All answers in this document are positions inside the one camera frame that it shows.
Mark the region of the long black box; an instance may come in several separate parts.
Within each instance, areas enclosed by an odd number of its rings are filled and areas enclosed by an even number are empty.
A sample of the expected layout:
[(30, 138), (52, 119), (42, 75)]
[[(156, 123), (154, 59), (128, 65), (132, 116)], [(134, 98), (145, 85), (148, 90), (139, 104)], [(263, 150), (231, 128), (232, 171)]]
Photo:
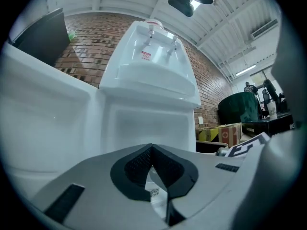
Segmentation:
[(295, 129), (295, 123), (290, 113), (277, 115), (277, 118), (267, 117), (254, 122), (242, 123), (242, 132), (250, 137), (255, 137), (265, 132), (269, 137)]

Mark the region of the white hinged dispenser door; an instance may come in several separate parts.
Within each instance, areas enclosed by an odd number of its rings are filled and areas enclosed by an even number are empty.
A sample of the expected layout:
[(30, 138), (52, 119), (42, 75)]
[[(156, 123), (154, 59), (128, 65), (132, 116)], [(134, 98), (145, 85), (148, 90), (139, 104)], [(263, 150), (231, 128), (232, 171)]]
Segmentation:
[(32, 199), (77, 163), (100, 155), (105, 98), (94, 86), (4, 44), (0, 53), (0, 158)]

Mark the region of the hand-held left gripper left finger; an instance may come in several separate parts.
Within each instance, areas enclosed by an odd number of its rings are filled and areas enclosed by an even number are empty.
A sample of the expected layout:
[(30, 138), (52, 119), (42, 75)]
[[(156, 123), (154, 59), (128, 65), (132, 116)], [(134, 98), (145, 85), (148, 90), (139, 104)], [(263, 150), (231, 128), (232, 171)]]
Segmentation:
[[(56, 230), (164, 230), (166, 223), (150, 202), (127, 198), (111, 180), (113, 164), (142, 147), (132, 146), (85, 159), (49, 182), (31, 200), (43, 213), (40, 220)], [(72, 184), (84, 190), (64, 221), (58, 223), (45, 213)]]

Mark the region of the black glass-door fridge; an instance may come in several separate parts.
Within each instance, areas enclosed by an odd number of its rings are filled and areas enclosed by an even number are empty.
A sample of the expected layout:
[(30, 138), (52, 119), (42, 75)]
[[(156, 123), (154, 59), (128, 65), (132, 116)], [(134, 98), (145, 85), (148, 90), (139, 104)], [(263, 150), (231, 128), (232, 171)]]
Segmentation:
[(62, 8), (37, 19), (11, 42), (12, 46), (50, 66), (56, 64), (69, 44)]

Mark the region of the ceiling light tube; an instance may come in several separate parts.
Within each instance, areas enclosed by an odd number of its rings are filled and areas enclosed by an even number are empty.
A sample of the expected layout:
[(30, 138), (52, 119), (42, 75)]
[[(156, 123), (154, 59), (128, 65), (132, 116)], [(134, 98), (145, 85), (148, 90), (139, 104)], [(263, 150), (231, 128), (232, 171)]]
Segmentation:
[(238, 72), (238, 73), (236, 74), (236, 76), (240, 76), (240, 75), (242, 75), (242, 74), (244, 74), (244, 73), (246, 73), (246, 72), (248, 72), (248, 71), (254, 69), (255, 67), (256, 67), (256, 64), (254, 64), (254, 65), (252, 65), (252, 66), (250, 66), (250, 67), (248, 67), (248, 68), (246, 68), (246, 69), (244, 69), (244, 70)]

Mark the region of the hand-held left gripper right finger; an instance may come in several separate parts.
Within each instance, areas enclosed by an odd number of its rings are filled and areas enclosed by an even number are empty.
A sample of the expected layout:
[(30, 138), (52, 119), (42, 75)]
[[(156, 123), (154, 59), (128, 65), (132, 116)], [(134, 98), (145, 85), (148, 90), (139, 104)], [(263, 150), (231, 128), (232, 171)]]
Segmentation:
[(230, 230), (241, 198), (227, 197), (243, 158), (152, 145), (154, 168), (168, 192), (166, 221), (153, 230)]

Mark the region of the white water dispenser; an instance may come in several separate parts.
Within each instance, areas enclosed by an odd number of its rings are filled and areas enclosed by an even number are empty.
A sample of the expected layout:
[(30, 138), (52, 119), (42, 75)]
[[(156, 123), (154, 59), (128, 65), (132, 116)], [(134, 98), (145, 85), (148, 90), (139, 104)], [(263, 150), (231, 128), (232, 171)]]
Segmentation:
[(140, 144), (160, 144), (194, 152), (194, 110), (200, 94), (189, 57), (179, 38), (135, 21), (116, 46), (99, 84), (105, 97), (102, 148), (112, 152)]

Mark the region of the window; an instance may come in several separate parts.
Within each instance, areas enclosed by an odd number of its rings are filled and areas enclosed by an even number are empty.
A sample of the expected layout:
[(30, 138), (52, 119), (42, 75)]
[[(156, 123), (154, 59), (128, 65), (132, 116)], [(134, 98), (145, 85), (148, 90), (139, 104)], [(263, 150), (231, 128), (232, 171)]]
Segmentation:
[(263, 82), (267, 79), (264, 71), (258, 71), (254, 74), (250, 75), (252, 82), (255, 86), (260, 86), (263, 84)]

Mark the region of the white tap blue tip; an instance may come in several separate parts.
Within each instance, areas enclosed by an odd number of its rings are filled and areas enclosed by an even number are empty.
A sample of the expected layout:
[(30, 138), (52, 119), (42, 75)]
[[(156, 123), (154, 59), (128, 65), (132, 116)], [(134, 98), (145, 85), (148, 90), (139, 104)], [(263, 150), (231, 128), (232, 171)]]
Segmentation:
[(170, 48), (167, 50), (167, 55), (168, 55), (168, 56), (171, 56), (172, 53), (173, 53), (174, 51), (176, 51), (176, 50), (177, 50), (177, 36), (174, 35), (173, 38), (172, 38), (171, 46), (170, 46)]

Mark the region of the white trash bin black liner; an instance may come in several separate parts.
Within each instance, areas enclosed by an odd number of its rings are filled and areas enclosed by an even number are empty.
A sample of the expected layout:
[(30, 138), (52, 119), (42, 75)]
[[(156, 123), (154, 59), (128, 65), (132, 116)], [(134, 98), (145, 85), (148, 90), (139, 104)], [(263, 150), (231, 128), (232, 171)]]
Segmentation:
[(229, 150), (229, 145), (222, 142), (196, 141), (196, 152), (215, 155), (219, 150)]

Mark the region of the dark green tub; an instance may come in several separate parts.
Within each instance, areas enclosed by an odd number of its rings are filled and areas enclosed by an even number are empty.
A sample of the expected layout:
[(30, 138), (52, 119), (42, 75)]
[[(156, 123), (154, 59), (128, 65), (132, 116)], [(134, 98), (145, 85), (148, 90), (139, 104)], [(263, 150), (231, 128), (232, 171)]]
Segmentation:
[(255, 94), (239, 92), (226, 97), (218, 104), (218, 116), (221, 125), (258, 121)]

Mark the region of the ceiling air conditioner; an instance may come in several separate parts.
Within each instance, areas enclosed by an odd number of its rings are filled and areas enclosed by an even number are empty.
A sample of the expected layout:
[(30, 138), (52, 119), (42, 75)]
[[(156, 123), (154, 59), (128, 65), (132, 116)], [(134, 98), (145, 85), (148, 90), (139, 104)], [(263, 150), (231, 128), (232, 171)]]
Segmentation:
[(263, 25), (262, 27), (260, 27), (259, 29), (257, 29), (256, 31), (251, 33), (251, 38), (253, 40), (259, 38), (260, 36), (266, 34), (267, 32), (269, 32), (270, 30), (272, 30), (273, 28), (275, 28), (276, 26), (278, 26), (278, 20), (274, 19), (269, 21), (268, 23), (266, 23), (265, 25)]

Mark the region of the cardboard box striped tape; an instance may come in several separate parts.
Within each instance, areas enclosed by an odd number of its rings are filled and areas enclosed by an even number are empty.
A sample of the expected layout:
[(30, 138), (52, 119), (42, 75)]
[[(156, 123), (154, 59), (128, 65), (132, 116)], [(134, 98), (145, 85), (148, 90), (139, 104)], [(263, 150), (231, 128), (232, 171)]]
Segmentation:
[(238, 144), (242, 137), (242, 123), (196, 129), (196, 140), (226, 143), (229, 147)]

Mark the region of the printed paper drink container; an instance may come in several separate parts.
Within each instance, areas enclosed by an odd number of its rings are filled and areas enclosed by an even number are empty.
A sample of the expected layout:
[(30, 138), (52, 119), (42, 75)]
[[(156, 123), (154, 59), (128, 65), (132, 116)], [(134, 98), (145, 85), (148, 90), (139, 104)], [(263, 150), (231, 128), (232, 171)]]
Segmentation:
[(270, 102), (267, 104), (270, 119), (277, 119), (277, 106), (276, 102)]

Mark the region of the white tap red tip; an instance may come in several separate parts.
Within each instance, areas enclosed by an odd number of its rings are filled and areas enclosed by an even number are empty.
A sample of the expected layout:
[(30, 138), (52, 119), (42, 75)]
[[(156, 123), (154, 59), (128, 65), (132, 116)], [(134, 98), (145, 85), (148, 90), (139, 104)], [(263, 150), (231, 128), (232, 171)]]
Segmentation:
[(153, 39), (154, 35), (155, 35), (154, 24), (150, 23), (150, 24), (149, 24), (148, 37), (147, 37), (146, 41), (144, 42), (144, 44), (145, 44), (146, 46), (149, 46), (149, 45), (150, 45), (151, 40)]

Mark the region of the clear water jug red label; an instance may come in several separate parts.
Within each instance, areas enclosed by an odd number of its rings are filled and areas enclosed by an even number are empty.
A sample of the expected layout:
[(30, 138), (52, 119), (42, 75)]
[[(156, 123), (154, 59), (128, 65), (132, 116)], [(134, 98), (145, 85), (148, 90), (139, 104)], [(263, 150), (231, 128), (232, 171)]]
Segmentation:
[(148, 20), (145, 20), (144, 22), (148, 24), (150, 31), (156, 31), (156, 30), (164, 31), (165, 30), (163, 24), (159, 20), (148, 19)]

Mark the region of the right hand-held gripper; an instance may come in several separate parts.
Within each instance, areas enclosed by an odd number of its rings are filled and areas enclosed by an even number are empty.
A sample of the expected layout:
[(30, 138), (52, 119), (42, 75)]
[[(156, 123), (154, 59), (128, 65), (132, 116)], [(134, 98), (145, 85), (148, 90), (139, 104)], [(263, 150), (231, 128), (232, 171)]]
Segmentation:
[(218, 230), (307, 230), (307, 32), (287, 13), (273, 75), (285, 92), (295, 129), (276, 135), (261, 150), (249, 187), (240, 167), (234, 189), (218, 204)]

